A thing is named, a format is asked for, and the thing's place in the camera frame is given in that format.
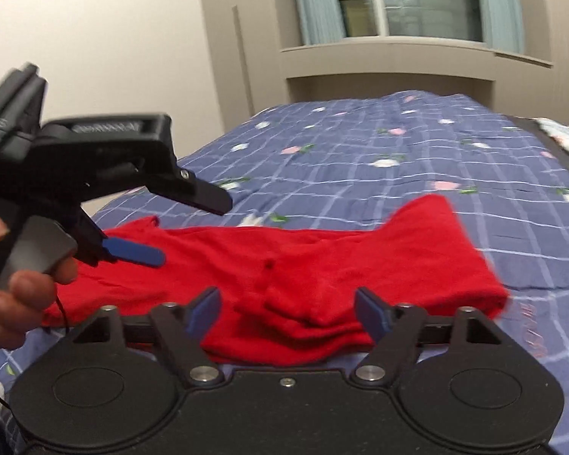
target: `circular pad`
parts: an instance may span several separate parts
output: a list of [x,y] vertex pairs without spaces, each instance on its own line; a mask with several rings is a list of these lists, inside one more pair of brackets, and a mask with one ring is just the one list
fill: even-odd
[[124,379],[103,367],[79,367],[61,375],[53,386],[55,397],[72,407],[98,407],[115,400]]
[[178,390],[158,363],[103,344],[49,354],[11,390],[19,426],[53,447],[97,450],[138,442],[173,410]]
[[410,417],[455,447],[521,450],[548,439],[563,408],[556,380],[531,358],[464,352],[428,358],[402,378]]
[[520,397],[520,384],[497,369],[469,369],[456,374],[449,384],[462,402],[479,409],[501,409]]

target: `hand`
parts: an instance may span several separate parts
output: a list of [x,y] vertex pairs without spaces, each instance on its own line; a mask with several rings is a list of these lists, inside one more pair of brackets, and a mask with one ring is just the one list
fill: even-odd
[[[0,219],[0,240],[8,228]],[[53,276],[20,270],[12,275],[8,292],[0,290],[0,348],[17,349],[25,342],[25,333],[38,326],[42,312],[55,302],[55,282],[68,284],[77,275],[72,258],[59,264]]]

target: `bed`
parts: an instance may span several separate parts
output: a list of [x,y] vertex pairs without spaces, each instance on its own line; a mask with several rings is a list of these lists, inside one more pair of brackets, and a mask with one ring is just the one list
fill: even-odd
[[[462,95],[406,91],[289,104],[257,114],[181,160],[228,189],[234,209],[226,216],[140,189],[94,218],[102,228],[159,215],[166,228],[370,230],[422,194],[444,194],[511,291],[498,323],[563,386],[566,405],[552,444],[567,455],[569,160],[534,134],[539,132],[531,121],[494,114]],[[22,349],[0,351],[4,388],[58,337],[34,331]],[[14,422],[1,415],[15,445]]]

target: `window sill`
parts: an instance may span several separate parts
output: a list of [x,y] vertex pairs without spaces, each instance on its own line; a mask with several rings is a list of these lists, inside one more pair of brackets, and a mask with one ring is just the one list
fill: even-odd
[[483,43],[455,39],[376,37],[286,48],[280,52],[285,78],[362,73],[406,73],[477,78],[501,78],[503,60],[522,67],[550,69],[543,60],[487,48]]
[[489,50],[485,43],[477,41],[465,41],[463,39],[445,39],[445,38],[425,38],[423,36],[363,36],[361,38],[344,38],[341,41],[328,44],[312,44],[307,46],[296,46],[293,48],[284,48],[281,52],[304,50],[309,48],[322,48],[329,46],[342,46],[354,44],[411,44],[411,45],[433,45],[445,46],[450,48],[471,48]]

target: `floral pattern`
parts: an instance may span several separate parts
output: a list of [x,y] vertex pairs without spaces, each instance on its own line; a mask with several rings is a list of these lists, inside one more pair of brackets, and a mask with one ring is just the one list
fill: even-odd
[[274,212],[270,214],[270,221],[276,226],[282,226],[289,221],[289,218],[285,215],[280,215],[279,213]]
[[238,144],[238,145],[234,145],[231,149],[230,152],[238,152],[238,150],[244,150],[245,148],[249,147],[249,144]]
[[280,153],[284,155],[297,154],[301,149],[302,149],[301,147],[298,147],[296,145],[295,147],[287,147],[283,149]]
[[401,163],[396,159],[378,159],[369,165],[373,167],[394,167],[401,165]]
[[433,181],[432,182],[432,189],[433,190],[449,191],[449,190],[456,190],[458,188],[459,188],[459,183],[453,183],[452,181]]
[[236,188],[240,188],[240,184],[246,181],[250,181],[250,177],[221,179],[219,181],[216,181],[215,184],[222,187],[224,190],[235,190]]
[[254,213],[250,213],[249,215],[244,217],[244,219],[242,219],[242,221],[240,222],[238,227],[239,228],[257,228],[258,226],[261,226],[262,223],[263,223],[262,217],[258,217]]
[[462,195],[471,195],[473,193],[478,193],[478,188],[476,186],[467,186],[465,188],[462,188],[459,192]]

